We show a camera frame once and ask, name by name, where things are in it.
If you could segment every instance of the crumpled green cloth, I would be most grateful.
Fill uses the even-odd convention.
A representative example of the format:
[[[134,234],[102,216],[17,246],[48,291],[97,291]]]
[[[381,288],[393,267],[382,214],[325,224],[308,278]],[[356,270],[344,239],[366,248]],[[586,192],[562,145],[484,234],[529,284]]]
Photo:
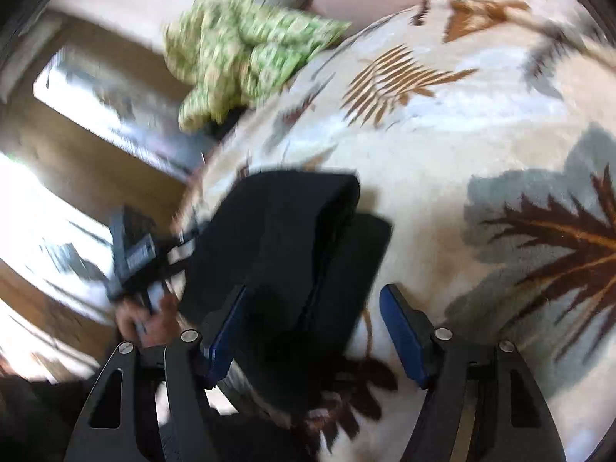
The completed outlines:
[[[196,3],[164,32],[167,67],[195,85],[180,128],[193,132],[210,119],[222,123],[234,107],[258,106],[348,27],[253,0]]]

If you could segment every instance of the human hand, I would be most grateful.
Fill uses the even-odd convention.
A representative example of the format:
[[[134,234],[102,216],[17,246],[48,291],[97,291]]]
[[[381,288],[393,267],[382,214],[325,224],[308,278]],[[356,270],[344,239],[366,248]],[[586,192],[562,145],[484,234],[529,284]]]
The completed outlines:
[[[182,333],[177,322],[177,297],[165,293],[160,299],[160,311],[154,314],[143,306],[124,300],[116,310],[116,323],[122,337],[131,342],[141,342],[142,347],[169,344]],[[136,323],[143,325],[146,332],[139,337]]]

